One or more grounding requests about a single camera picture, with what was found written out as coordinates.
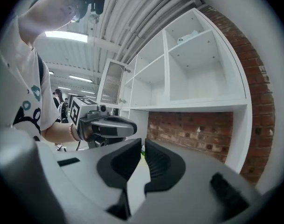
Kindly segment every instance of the graphic print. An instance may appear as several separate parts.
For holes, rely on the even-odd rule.
[[[40,102],[41,100],[41,92],[40,92],[40,88],[37,87],[36,85],[33,85],[31,88],[35,98],[38,100],[38,102]]]

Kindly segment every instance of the ceiling light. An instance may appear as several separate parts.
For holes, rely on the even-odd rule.
[[[60,87],[60,86],[58,86],[58,88],[60,88],[60,89],[66,89],[66,90],[70,90],[70,88],[64,88],[64,87]]]
[[[88,80],[88,79],[84,79],[84,78],[80,78],[80,77],[74,77],[74,76],[71,76],[71,75],[69,75],[69,77],[70,77],[70,78],[74,78],[74,79],[78,79],[78,80],[83,80],[83,81],[87,81],[87,82],[92,83],[92,81],[91,81],[91,80]]]
[[[81,92],[86,92],[86,93],[90,93],[90,94],[95,94],[94,92],[90,92],[90,91],[81,91]]]
[[[84,34],[74,33],[74,32],[62,32],[62,31],[48,31],[45,32],[47,37],[64,38],[75,40],[79,42],[88,42],[88,36]]]

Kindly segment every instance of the white pipe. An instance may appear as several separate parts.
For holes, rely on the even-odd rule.
[[[123,13],[124,8],[128,6],[129,1],[130,0],[125,0],[125,1],[122,2],[121,8],[117,10],[117,14],[115,16],[113,16],[115,9],[113,10],[113,12],[111,14],[111,18],[113,19],[113,23],[112,23],[112,25],[107,26],[106,31],[107,31],[108,35],[106,36],[106,40],[108,40],[108,41],[111,40],[113,32],[114,32],[115,27],[116,27],[116,24],[117,24],[117,22],[119,23],[119,18],[121,17],[121,14]]]
[[[137,35],[136,39],[134,40],[134,42],[131,43],[131,45],[129,46],[127,52],[125,53],[125,55],[123,56],[121,62],[124,62],[129,54],[129,52],[132,50],[132,48],[134,47],[135,44],[137,44],[138,39],[141,39],[143,37],[143,35],[145,34],[145,32],[153,26],[153,24],[155,22],[157,22],[160,17],[165,14],[167,11],[169,11],[170,8],[174,7],[177,3],[181,2],[182,0],[171,0],[170,2],[168,2],[166,5],[164,5],[156,14],[154,14],[154,16],[148,21],[148,23],[145,24],[145,26],[142,28],[142,30],[140,31],[140,33]]]
[[[156,7],[156,5],[158,4],[158,2],[161,0],[153,0],[146,9],[143,10],[142,14],[139,16],[139,18],[135,21],[135,23],[133,24],[133,26],[131,27],[131,29],[128,31],[122,46],[119,50],[119,52],[117,53],[116,56],[116,60],[120,59],[120,56],[122,54],[123,49],[126,47],[129,39],[131,38],[131,36],[134,34],[134,32],[136,31],[136,29],[138,28],[138,26],[142,23],[142,21],[145,19],[145,17],[149,14],[149,12],[151,10],[153,10],[154,7]]]
[[[113,51],[115,53],[117,53],[121,47],[115,43],[108,42],[106,40],[99,39],[97,37],[91,37],[91,36],[88,36],[88,44],[92,47],[100,47],[100,48],[103,48],[109,51]]]
[[[184,4],[183,6],[181,6],[180,8],[178,8],[177,10],[174,10],[169,16],[167,16],[161,23],[160,25],[158,25],[149,35],[148,37],[152,37],[154,34],[158,33],[158,30],[161,30],[163,27],[165,27],[166,22],[168,20],[170,20],[172,17],[174,17],[176,14],[180,13],[183,9],[185,9],[186,7],[188,7],[189,5],[193,4],[194,1],[189,1],[188,3]],[[131,61],[136,55],[137,55],[137,51],[140,51],[141,48],[145,45],[145,42],[142,42],[133,52],[132,56],[128,59],[128,61]]]
[[[129,24],[131,23],[133,17],[138,13],[138,11],[141,9],[141,7],[147,2],[148,0],[141,0],[139,2],[139,5],[135,8],[134,11],[131,11],[130,14],[131,16],[128,19],[125,19],[124,22],[122,23],[121,27],[123,28],[127,28],[129,27]],[[116,44],[120,44],[120,40],[122,39],[124,33],[125,33],[126,29],[123,29],[120,34],[118,35],[118,39]]]

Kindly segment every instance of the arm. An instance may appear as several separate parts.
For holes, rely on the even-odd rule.
[[[44,73],[42,79],[42,117],[41,117],[41,135],[49,142],[53,143],[67,143],[74,142],[70,133],[69,125],[56,122],[59,117],[59,112],[52,98],[52,91],[50,88],[50,79],[48,67],[44,64]],[[72,134],[79,140],[76,128],[72,127]],[[86,137],[92,134],[92,129],[87,128],[85,132]]]
[[[55,122],[51,127],[41,132],[42,136],[49,142],[52,143],[68,143],[74,142],[70,133],[69,133],[70,124],[62,124]],[[72,134],[77,140],[80,138],[77,135],[76,128],[72,126]]]

